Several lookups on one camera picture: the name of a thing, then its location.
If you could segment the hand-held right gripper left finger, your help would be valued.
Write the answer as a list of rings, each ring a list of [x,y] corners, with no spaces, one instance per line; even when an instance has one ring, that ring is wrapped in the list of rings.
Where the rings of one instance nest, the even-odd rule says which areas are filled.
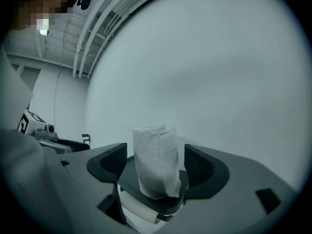
[[[127,144],[117,143],[59,155],[74,186],[92,206],[126,224],[117,182],[127,163]]]

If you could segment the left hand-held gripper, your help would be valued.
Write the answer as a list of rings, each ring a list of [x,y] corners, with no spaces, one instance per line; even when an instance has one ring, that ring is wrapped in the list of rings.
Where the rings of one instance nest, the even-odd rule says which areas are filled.
[[[39,141],[55,142],[69,146],[72,152],[90,150],[90,146],[87,143],[58,138],[54,125],[48,124],[37,114],[29,110],[24,111],[17,130],[20,133],[33,137]]]

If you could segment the white ceiling pipe bundle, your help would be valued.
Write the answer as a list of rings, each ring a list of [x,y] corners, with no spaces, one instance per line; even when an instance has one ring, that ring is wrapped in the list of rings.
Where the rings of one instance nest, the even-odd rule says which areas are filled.
[[[91,76],[100,56],[133,12],[151,0],[91,0],[73,59],[73,76]]]

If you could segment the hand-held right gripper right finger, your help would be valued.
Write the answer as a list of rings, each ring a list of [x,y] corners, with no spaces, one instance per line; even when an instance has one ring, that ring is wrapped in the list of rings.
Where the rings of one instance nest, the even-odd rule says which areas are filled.
[[[185,216],[265,216],[297,197],[285,180],[250,158],[186,144],[184,166]]]

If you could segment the thick white toilet paper roll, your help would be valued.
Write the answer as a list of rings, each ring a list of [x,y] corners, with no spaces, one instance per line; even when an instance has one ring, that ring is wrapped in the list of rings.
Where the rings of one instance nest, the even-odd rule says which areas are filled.
[[[179,197],[179,154],[176,127],[133,129],[133,149],[140,191],[150,199]]]

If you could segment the long ceiling lamp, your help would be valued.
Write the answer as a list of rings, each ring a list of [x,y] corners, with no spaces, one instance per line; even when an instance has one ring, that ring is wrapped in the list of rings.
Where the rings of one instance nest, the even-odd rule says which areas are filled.
[[[43,36],[49,34],[49,19],[39,19],[37,21],[37,30]]]

